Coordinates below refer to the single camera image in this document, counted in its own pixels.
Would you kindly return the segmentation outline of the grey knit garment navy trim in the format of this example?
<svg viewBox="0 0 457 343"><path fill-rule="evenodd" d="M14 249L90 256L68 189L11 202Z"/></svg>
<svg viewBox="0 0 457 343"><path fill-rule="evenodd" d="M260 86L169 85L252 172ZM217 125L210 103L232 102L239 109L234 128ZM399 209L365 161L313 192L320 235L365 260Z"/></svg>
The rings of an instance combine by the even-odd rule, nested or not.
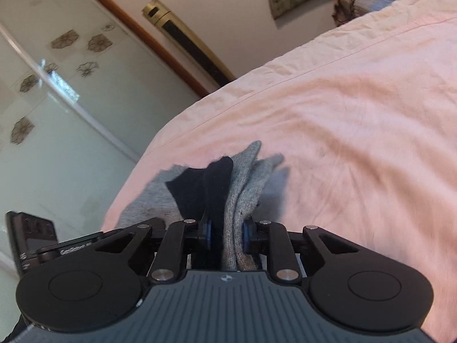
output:
<svg viewBox="0 0 457 343"><path fill-rule="evenodd" d="M223 270L250 271L259 261L242 245L242 224L256 210L274 170L284 161L280 153L259 159L262 143L255 141L234 156L223 156L202 169L173 165L161 170L122 211L118 228L161 218L166 226L185 219L211 220L222 236L216 259Z"/></svg>

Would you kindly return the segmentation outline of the pink bed sheet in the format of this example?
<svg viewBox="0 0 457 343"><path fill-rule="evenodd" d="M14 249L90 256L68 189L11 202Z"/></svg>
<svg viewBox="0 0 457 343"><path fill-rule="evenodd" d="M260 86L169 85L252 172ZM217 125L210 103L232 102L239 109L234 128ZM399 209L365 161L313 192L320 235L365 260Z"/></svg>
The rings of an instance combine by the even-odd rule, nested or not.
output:
<svg viewBox="0 0 457 343"><path fill-rule="evenodd" d="M169 121L109 208L161 170L260 141L284 162L258 215L317 225L423 273L423 328L456 339L456 0L397 0L250 71Z"/></svg>

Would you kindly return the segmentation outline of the frosted glass wardrobe door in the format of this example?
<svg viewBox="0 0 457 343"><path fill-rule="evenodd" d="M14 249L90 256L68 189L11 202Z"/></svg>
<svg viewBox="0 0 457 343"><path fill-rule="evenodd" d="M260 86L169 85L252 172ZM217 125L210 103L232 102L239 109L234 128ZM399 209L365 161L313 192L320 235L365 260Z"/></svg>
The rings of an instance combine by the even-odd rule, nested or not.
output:
<svg viewBox="0 0 457 343"><path fill-rule="evenodd" d="M97 231L197 95L95 0L1 0L1 211Z"/></svg>

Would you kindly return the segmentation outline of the gold tower air conditioner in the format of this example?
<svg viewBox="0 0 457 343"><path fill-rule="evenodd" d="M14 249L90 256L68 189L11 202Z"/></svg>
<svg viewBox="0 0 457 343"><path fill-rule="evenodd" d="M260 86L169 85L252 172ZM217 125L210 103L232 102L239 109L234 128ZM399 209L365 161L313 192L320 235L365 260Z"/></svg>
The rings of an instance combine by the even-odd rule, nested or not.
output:
<svg viewBox="0 0 457 343"><path fill-rule="evenodd" d="M151 0L142 10L144 18L202 70L218 87L236 76L175 13L160 0Z"/></svg>

